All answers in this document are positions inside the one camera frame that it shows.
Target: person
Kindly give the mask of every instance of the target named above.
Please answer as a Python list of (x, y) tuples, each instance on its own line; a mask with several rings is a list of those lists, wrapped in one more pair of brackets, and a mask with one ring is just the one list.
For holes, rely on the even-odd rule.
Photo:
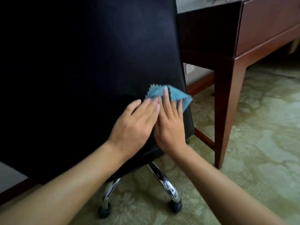
[(221, 224), (285, 224), (268, 208), (185, 143), (182, 101), (136, 100), (116, 121), (109, 139), (73, 168), (0, 215), (2, 225), (66, 225), (97, 189), (144, 146), (152, 129), (158, 146), (193, 182)]

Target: desk leg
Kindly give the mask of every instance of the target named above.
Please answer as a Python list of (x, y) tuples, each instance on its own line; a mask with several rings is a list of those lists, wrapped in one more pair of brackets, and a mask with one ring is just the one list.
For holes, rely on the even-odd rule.
[(246, 67), (215, 71), (215, 167), (222, 168)]

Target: drawer front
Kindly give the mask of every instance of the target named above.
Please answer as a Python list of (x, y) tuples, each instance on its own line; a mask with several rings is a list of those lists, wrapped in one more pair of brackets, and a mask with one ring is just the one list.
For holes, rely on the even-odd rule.
[(250, 0), (243, 4), (238, 56), (300, 23), (300, 0)]

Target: blue cloth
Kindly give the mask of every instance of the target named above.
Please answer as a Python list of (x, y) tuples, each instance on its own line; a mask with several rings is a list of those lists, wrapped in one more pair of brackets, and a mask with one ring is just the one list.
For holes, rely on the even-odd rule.
[(172, 87), (171, 85), (151, 85), (148, 93), (146, 95), (147, 98), (154, 99), (158, 96), (163, 96), (163, 89), (167, 87), (169, 91), (169, 97), (171, 101), (176, 100), (176, 106), (180, 99), (182, 99), (182, 111), (185, 111), (189, 104), (192, 101), (192, 97), (188, 94), (185, 94), (183, 91), (180, 91), (179, 89)]

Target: office chair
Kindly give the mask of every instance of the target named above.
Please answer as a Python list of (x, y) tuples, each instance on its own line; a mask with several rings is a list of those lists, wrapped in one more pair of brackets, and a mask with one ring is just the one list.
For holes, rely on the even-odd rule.
[[(125, 107), (150, 84), (186, 91), (175, 0), (69, 0), (13, 6), (6, 31), (6, 140), (1, 161), (44, 184), (96, 150)], [(186, 139), (193, 134), (189, 108)], [(147, 165), (179, 212), (181, 198), (153, 163), (153, 134), (108, 180), (99, 217), (127, 173)]]

